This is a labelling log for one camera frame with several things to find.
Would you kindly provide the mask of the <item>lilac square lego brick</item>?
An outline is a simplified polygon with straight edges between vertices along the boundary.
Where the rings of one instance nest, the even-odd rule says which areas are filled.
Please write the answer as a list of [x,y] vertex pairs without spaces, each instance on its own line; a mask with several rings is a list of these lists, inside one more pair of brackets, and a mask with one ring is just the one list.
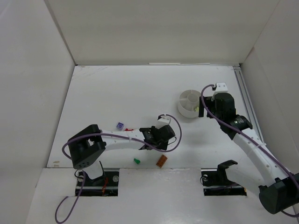
[[119,130],[122,130],[124,128],[124,124],[121,123],[121,122],[118,122],[116,128],[119,129]]

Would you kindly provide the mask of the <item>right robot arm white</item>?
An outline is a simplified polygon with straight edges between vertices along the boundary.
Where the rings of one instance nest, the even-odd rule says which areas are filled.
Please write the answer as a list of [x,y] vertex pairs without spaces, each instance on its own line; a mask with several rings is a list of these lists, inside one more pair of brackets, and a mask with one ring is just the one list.
[[199,117],[215,119],[220,129],[238,145],[259,175],[254,176],[241,168],[234,160],[220,163],[217,169],[202,172],[206,187],[238,184],[259,198],[262,206],[271,214],[284,212],[299,202],[299,175],[282,165],[259,139],[249,120],[236,113],[231,94],[218,92],[211,97],[200,96]]

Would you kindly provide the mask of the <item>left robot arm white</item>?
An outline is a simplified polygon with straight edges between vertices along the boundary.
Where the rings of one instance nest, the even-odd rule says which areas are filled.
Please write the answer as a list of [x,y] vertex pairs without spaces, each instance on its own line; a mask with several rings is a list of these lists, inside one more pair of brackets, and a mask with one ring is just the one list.
[[95,180],[103,176],[100,156],[104,152],[123,149],[165,151],[169,140],[175,137],[170,125],[113,133],[93,124],[71,137],[63,146],[63,152],[68,147],[73,168],[83,170],[89,179]]

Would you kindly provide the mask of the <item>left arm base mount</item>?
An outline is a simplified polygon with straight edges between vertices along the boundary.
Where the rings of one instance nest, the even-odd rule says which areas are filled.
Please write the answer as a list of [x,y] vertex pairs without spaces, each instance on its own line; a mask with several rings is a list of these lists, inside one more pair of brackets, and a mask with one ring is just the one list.
[[77,170],[74,173],[77,179],[75,196],[79,195],[81,186],[83,186],[80,196],[118,196],[119,170],[104,169],[104,176],[96,180],[91,180],[87,175],[83,185],[83,172]]

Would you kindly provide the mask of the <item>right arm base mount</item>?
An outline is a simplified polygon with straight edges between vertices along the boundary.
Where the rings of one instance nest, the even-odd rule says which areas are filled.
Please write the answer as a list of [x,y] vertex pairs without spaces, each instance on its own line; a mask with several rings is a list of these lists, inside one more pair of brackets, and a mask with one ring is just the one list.
[[199,181],[203,185],[204,196],[247,196],[246,189],[230,181],[226,175],[226,169],[237,164],[234,160],[228,160],[217,168],[202,168]]

